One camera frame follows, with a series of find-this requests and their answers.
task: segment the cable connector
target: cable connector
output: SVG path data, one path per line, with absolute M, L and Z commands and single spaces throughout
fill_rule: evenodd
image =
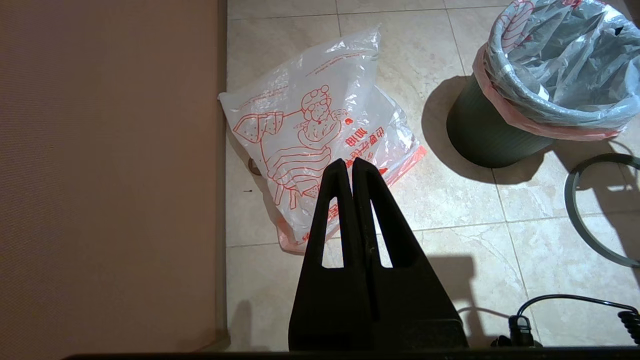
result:
M 515 347 L 535 347 L 531 334 L 531 323 L 526 316 L 514 315 L 509 317 L 509 331 L 511 342 Z

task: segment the gray rubber ring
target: gray rubber ring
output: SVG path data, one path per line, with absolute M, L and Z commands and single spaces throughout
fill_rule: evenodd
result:
M 589 166 L 595 163 L 619 163 L 632 166 L 640 170 L 640 159 L 631 155 L 625 154 L 603 154 L 594 158 L 583 161 L 578 164 L 566 178 L 564 184 L 564 203 L 566 204 L 566 211 L 569 214 L 569 219 L 573 224 L 575 230 L 580 234 L 584 242 L 586 242 L 593 250 L 605 258 L 613 261 L 616 264 L 628 266 L 630 268 L 640 268 L 640 261 L 630 259 L 626 256 L 622 256 L 617 252 L 609 249 L 602 243 L 600 243 L 591 232 L 587 229 L 578 212 L 578 206 L 575 200 L 575 191 L 580 181 L 580 176 Z

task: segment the plastic bag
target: plastic bag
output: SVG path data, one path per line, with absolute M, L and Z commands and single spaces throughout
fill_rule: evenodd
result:
M 597 0 L 513 1 L 474 63 L 507 123 L 583 141 L 616 136 L 640 113 L 639 69 L 640 30 Z
M 280 245 L 305 251 L 324 168 L 356 157 L 396 182 L 426 153 L 404 111 L 375 86 L 377 28 L 307 49 L 252 85 L 219 98 L 229 126 L 253 158 L 283 220 Z M 339 225 L 335 199 L 327 235 Z

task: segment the trash can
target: trash can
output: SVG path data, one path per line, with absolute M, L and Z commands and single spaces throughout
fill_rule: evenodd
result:
M 447 117 L 453 147 L 467 160 L 488 168 L 507 167 L 551 145 L 552 138 L 507 124 L 471 76 Z
M 515 0 L 447 118 L 453 146 L 505 167 L 554 139 L 617 136 L 640 113 L 640 30 L 599 0 Z

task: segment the cartoon character print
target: cartoon character print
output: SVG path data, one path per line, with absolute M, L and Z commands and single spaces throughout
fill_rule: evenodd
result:
M 348 112 L 344 109 L 332 110 L 329 86 L 323 85 L 305 94 L 300 109 L 289 114 L 271 111 L 243 116 L 233 131 L 252 143 L 259 143 L 262 160 L 267 168 L 266 177 L 276 183 L 274 202 L 280 205 L 283 195 L 289 194 L 289 208 L 298 207 L 300 198 L 316 198 L 324 168 L 332 161 L 333 141 L 342 129 L 342 121 Z M 265 136 L 275 136 L 285 120 L 295 120 L 302 115 L 303 121 L 293 128 L 298 131 L 302 146 L 284 149 L 268 149 Z

